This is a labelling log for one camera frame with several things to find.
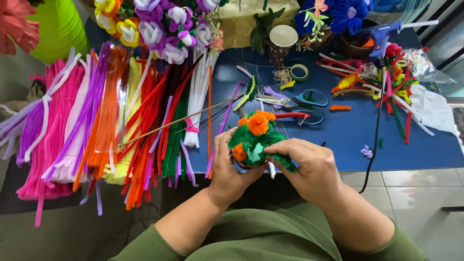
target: person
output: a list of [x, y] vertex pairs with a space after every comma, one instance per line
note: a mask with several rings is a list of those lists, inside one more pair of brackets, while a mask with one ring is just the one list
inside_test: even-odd
[[211, 185], [162, 217], [111, 261], [425, 261], [396, 224], [338, 173], [332, 151], [300, 139], [264, 149], [289, 155], [297, 172], [272, 163], [306, 201], [291, 208], [235, 209], [267, 166], [241, 173], [227, 143], [236, 128], [214, 138]]

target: scissors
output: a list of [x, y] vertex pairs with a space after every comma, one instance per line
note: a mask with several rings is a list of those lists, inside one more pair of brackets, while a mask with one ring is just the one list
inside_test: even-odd
[[[313, 99], [314, 94], [317, 94], [318, 97], [322, 98], [323, 102], [322, 103], [316, 102]], [[269, 104], [280, 105], [280, 106], [290, 109], [290, 111], [292, 112], [306, 113], [313, 119], [311, 121], [305, 121], [305, 119], [303, 119], [301, 123], [298, 123], [299, 125], [303, 123], [307, 125], [317, 125], [321, 123], [322, 121], [324, 121], [325, 119], [324, 113], [320, 111], [314, 111], [311, 109], [307, 109], [307, 108], [312, 108], [313, 106], [326, 107], [329, 104], [329, 98], [327, 97], [327, 95], [325, 95], [324, 93], [318, 90], [313, 90], [313, 89], [304, 90], [302, 93], [300, 93], [299, 95], [296, 95], [293, 98], [279, 98], [279, 97], [268, 96], [268, 95], [256, 95], [255, 97], [256, 97], [256, 100], [263, 101]], [[290, 105], [289, 104], [290, 101], [295, 102], [297, 105]]]

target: green tape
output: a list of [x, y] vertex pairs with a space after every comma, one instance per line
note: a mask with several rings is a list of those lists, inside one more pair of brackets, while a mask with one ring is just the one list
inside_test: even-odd
[[[295, 68], [301, 68], [303, 69], [305, 75], [303, 77], [297, 77], [293, 74], [293, 69]], [[290, 76], [292, 78], [292, 80], [296, 81], [296, 82], [303, 82], [305, 80], [307, 80], [310, 76], [311, 76], [311, 73], [309, 72], [309, 69], [303, 65], [301, 62], [294, 62], [290, 65]]]

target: white floor tile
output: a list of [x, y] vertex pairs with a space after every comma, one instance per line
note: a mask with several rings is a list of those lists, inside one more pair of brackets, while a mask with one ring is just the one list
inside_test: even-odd
[[456, 169], [456, 171], [458, 172], [458, 176], [459, 176], [459, 178], [461, 179], [461, 182], [464, 185], [464, 168]]
[[[358, 192], [362, 189], [362, 187], [352, 188]], [[364, 190], [361, 195], [387, 217], [395, 220], [395, 215], [385, 187], [366, 187], [366, 190]]]
[[456, 169], [382, 171], [386, 187], [462, 187]]
[[[363, 186], [364, 180], [366, 179], [366, 172], [365, 171], [358, 171], [358, 172], [341, 172], [341, 176], [343, 176], [343, 183], [349, 186]], [[378, 171], [371, 171], [369, 173], [369, 180], [367, 181], [368, 187], [383, 187], [382, 177], [380, 176], [380, 172]]]
[[440, 207], [464, 205], [464, 188], [388, 188], [398, 226], [430, 260], [464, 260], [464, 212]]

